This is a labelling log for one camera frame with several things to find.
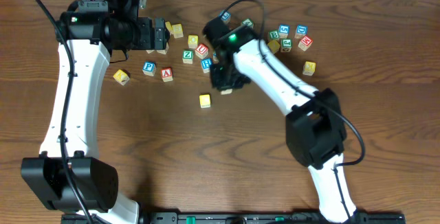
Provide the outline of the yellow O block front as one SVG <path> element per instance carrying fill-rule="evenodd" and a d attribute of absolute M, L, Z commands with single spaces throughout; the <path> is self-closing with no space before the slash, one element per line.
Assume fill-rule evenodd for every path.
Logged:
<path fill-rule="evenodd" d="M 233 89 L 225 89 L 225 90 L 220 91 L 220 94 L 221 95 L 228 95 L 228 94 L 231 94 L 232 91 L 233 91 Z"/>

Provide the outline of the yellow C block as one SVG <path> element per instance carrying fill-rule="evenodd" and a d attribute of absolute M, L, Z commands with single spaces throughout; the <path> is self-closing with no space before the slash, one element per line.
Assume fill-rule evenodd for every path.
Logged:
<path fill-rule="evenodd" d="M 202 109 L 210 108 L 210 106 L 211 106 L 210 94 L 200 95 L 199 96 L 199 103 L 200 103 L 200 107 Z"/>

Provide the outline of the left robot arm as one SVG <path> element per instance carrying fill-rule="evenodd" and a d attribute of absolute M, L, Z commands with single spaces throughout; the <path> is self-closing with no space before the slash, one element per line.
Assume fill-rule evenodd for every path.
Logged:
<path fill-rule="evenodd" d="M 146 0 L 75 0 L 52 21 L 59 75 L 49 128 L 37 157 L 21 176 L 64 223 L 148 223 L 140 204 L 118 190 L 117 170 L 99 158 L 101 88 L 114 51 L 162 50 L 170 38 L 163 19 L 141 17 Z"/>

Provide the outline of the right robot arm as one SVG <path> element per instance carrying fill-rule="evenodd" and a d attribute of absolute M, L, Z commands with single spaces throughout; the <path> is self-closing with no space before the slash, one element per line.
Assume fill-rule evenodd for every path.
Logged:
<path fill-rule="evenodd" d="M 285 116 L 286 145 L 311 173 L 321 215 L 330 223 L 353 221 L 356 206 L 342 169 L 348 121 L 337 95 L 293 74 L 246 25 L 231 30 L 215 18 L 206 23 L 203 35 L 219 60 L 210 68 L 212 86 L 222 92 L 251 82 L 260 87 Z"/>

